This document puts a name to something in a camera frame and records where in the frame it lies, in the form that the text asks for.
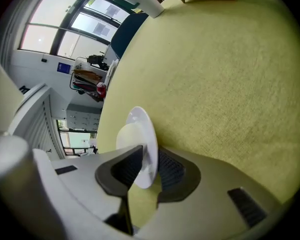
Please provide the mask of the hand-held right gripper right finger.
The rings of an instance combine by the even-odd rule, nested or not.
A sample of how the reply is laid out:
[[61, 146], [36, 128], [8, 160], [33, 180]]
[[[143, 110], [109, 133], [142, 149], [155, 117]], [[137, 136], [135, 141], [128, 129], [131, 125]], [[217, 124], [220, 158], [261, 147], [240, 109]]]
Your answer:
[[140, 240], [257, 240], [273, 226], [281, 203], [235, 166], [211, 157], [159, 149], [163, 183]]

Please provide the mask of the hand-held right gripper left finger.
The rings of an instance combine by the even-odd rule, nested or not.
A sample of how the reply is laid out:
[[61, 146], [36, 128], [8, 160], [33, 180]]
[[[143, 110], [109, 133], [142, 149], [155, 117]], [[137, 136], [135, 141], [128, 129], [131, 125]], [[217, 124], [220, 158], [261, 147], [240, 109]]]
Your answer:
[[99, 155], [50, 161], [34, 149], [45, 194], [65, 240], [130, 240], [128, 190], [143, 158], [141, 146]]

